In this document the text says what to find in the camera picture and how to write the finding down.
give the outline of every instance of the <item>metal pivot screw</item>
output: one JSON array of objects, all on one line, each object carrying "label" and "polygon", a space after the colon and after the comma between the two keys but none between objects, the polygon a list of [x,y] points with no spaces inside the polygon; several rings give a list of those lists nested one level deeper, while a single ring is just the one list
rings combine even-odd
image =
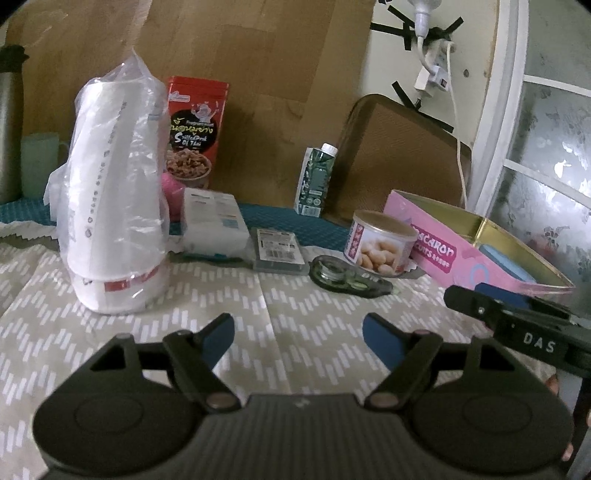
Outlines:
[{"label": "metal pivot screw", "polygon": [[215,392],[209,394],[205,402],[214,410],[227,410],[236,406],[236,397],[226,392]]},{"label": "metal pivot screw", "polygon": [[373,408],[379,408],[380,410],[394,408],[398,403],[398,397],[390,392],[377,392],[369,398],[369,404]]}]

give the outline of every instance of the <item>white package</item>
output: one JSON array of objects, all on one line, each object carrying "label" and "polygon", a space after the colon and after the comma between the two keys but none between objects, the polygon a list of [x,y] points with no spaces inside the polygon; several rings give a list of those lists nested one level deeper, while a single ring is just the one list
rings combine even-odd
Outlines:
[{"label": "white package", "polygon": [[135,53],[89,81],[76,98],[67,164],[48,182],[61,256],[79,300],[96,312],[141,310],[167,286],[166,98]]},{"label": "white package", "polygon": [[185,189],[181,222],[186,254],[244,258],[250,234],[229,193]]}]

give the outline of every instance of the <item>white electrical cable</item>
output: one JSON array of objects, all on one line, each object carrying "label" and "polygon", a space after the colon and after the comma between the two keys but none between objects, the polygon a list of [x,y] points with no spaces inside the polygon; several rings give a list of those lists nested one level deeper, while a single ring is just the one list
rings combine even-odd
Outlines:
[{"label": "white electrical cable", "polygon": [[458,114],[457,114],[457,103],[456,103],[456,95],[453,93],[453,85],[452,85],[452,60],[451,60],[451,53],[452,53],[453,42],[447,42],[447,83],[449,84],[449,92],[452,94],[452,103],[453,103],[453,116],[455,117],[455,124],[456,124],[456,141],[457,141],[457,169],[460,172],[460,180],[462,181],[462,199],[464,200],[464,208],[468,206],[468,198],[466,195],[466,180],[464,179],[464,171],[462,169],[462,143],[460,142],[460,135],[457,129],[458,127]]},{"label": "white electrical cable", "polygon": [[417,37],[418,59],[421,60],[421,64],[423,65],[423,67],[425,67],[431,75],[434,75],[435,72],[433,72],[433,67],[431,67],[427,63],[427,59],[425,58],[425,52],[423,52],[423,42],[424,41],[425,41],[425,39],[423,37]]}]

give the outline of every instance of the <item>white window frame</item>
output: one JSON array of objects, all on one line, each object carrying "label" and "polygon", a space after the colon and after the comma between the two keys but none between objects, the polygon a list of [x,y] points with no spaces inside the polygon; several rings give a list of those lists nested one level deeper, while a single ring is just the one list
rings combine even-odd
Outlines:
[{"label": "white window frame", "polygon": [[591,98],[591,90],[525,74],[529,37],[529,0],[500,0],[495,55],[482,119],[472,150],[468,209],[488,216],[503,168],[532,178],[591,209],[578,190],[507,158],[519,117],[524,83],[535,83]]}]

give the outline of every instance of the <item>cartoon chef illustration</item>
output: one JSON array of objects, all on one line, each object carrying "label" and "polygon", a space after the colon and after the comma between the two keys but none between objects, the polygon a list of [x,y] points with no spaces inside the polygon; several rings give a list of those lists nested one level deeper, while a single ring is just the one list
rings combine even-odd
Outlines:
[{"label": "cartoon chef illustration", "polygon": [[219,102],[216,101],[216,109],[212,112],[209,102],[200,103],[195,108],[195,105],[191,105],[191,113],[195,115],[200,122],[209,124],[212,121],[213,116],[219,112]]}]

